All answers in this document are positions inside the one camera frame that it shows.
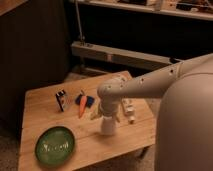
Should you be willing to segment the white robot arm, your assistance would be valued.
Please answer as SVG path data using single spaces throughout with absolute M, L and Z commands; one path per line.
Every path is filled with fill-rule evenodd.
M 99 85 L 98 112 L 114 117 L 123 98 L 159 98 L 155 171 L 213 171 L 213 53 Z

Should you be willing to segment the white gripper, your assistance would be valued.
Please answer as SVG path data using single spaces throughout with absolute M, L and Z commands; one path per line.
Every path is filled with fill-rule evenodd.
M 94 110 L 90 115 L 90 119 L 95 120 L 100 118 L 102 115 L 105 117 L 115 116 L 116 121 L 120 123 L 120 118 L 116 115 L 118 113 L 119 103 L 119 100 L 102 99 L 99 103 L 99 111 Z

